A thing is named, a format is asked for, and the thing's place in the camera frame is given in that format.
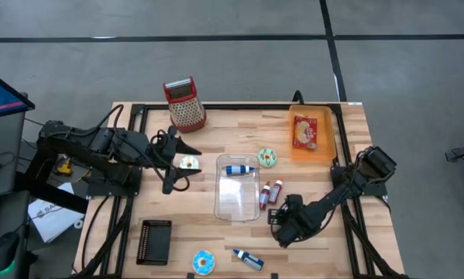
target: computer monitor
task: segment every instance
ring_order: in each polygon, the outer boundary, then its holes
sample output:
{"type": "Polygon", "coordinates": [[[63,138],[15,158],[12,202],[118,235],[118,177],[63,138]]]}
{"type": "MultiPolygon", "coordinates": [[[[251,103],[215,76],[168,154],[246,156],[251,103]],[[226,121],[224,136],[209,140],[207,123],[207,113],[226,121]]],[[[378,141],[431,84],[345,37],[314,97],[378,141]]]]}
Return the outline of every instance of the computer monitor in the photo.
{"type": "Polygon", "coordinates": [[[0,79],[0,116],[25,112],[36,106],[0,79]]]}

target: white paper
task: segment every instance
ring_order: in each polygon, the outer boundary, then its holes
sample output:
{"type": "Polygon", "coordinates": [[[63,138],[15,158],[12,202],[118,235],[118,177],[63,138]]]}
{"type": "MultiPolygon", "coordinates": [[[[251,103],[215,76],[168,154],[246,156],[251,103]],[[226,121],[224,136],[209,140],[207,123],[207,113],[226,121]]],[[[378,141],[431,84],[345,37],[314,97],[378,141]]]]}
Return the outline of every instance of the white paper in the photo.
{"type": "MultiPolygon", "coordinates": [[[[67,191],[71,194],[74,193],[74,189],[71,187],[71,183],[64,183],[58,187],[58,189],[67,191]]],[[[40,199],[29,205],[30,218],[42,216],[35,218],[32,220],[32,222],[36,226],[40,237],[42,237],[45,243],[53,241],[61,233],[72,226],[77,220],[84,218],[84,214],[66,208],[59,208],[61,207],[58,205],[40,199]]]]}

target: orange tray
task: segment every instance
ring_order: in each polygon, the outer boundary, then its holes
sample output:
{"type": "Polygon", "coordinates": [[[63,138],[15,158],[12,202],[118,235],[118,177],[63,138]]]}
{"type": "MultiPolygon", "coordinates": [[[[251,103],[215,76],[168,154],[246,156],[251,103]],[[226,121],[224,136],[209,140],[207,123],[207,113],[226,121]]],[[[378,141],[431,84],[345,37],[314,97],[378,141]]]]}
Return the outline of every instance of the orange tray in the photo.
{"type": "Polygon", "coordinates": [[[296,161],[329,162],[336,157],[335,137],[333,135],[332,110],[321,105],[291,105],[288,118],[290,121],[290,158],[296,161]],[[294,117],[296,114],[317,119],[318,129],[316,149],[297,148],[294,141],[294,117]]]}

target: clear plastic container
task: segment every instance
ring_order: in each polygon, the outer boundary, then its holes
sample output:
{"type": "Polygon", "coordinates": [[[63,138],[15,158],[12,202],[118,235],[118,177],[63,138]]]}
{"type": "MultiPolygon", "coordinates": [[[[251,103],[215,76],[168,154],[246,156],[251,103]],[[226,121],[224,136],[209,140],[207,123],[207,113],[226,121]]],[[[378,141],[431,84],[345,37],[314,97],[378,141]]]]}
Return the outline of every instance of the clear plastic container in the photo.
{"type": "Polygon", "coordinates": [[[290,121],[290,158],[294,161],[330,162],[337,156],[335,136],[333,135],[332,110],[321,105],[291,105],[289,110],[290,121]],[[306,115],[318,120],[316,149],[302,149],[293,147],[294,117],[306,115]]]}
{"type": "Polygon", "coordinates": [[[259,160],[253,155],[223,154],[216,159],[215,216],[221,220],[259,218],[259,160]],[[248,174],[226,174],[226,166],[250,166],[248,174]]]}

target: red bottle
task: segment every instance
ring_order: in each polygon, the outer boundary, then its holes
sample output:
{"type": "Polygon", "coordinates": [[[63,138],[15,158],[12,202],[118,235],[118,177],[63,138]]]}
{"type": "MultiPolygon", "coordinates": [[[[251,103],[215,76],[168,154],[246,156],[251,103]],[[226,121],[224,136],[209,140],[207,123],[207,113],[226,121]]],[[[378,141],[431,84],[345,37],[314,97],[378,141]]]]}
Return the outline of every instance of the red bottle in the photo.
{"type": "Polygon", "coordinates": [[[270,198],[268,199],[268,202],[272,205],[275,205],[278,201],[278,195],[280,194],[281,187],[284,183],[281,180],[281,177],[278,178],[277,182],[275,185],[273,185],[273,188],[271,189],[270,193],[270,198]]]}
{"type": "Polygon", "coordinates": [[[270,197],[270,182],[266,182],[261,195],[259,196],[259,209],[266,210],[266,205],[268,204],[268,198],[270,197]]]}

